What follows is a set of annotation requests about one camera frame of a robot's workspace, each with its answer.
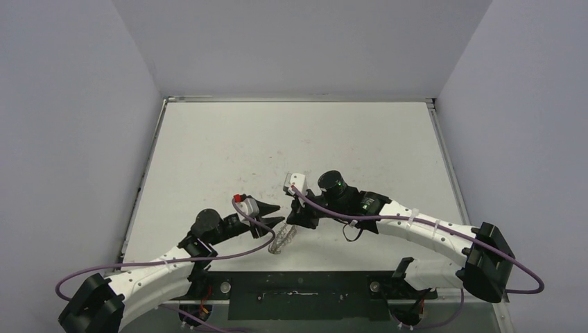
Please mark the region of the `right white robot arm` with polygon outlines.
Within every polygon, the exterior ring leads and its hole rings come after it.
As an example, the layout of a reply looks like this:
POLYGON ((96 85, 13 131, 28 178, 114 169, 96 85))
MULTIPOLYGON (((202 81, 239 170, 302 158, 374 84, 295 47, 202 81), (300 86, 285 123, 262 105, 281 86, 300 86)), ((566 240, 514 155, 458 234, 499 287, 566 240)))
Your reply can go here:
POLYGON ((387 196, 351 187, 335 170, 326 172, 319 185, 321 193, 315 195, 308 189, 305 175, 286 175, 283 190, 293 199, 288 224, 315 229, 321 219, 333 219, 360 231, 398 237, 441 255, 439 260, 401 260, 392 278, 398 296, 457 288, 486 302, 503 300, 515 256, 495 225, 484 222, 475 227, 435 219, 387 196))

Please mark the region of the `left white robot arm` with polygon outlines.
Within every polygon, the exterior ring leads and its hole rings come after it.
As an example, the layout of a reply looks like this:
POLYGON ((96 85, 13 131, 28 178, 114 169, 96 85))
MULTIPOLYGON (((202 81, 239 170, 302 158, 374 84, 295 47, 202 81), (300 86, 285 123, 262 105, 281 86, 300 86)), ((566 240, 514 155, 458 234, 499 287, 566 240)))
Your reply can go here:
POLYGON ((258 239, 272 234, 284 220, 275 216, 278 205, 251 196, 233 199, 235 213, 222 217, 207 208, 196 215, 187 235, 163 255, 150 262, 128 263, 127 271, 104 277, 92 268, 58 316, 65 332, 119 332, 133 320, 174 298, 201 297, 207 289, 209 265, 221 256, 214 250, 245 233, 258 239))

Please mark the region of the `metal disc with keyrings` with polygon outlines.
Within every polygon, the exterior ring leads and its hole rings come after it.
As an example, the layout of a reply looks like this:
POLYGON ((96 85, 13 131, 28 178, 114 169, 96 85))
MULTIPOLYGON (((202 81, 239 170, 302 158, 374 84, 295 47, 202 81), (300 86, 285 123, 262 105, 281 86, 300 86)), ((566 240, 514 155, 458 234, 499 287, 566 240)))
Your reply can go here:
POLYGON ((283 224, 278 230, 275 239, 268 246, 268 252, 272 255, 280 255, 283 249, 289 245, 297 234, 297 226, 283 224))

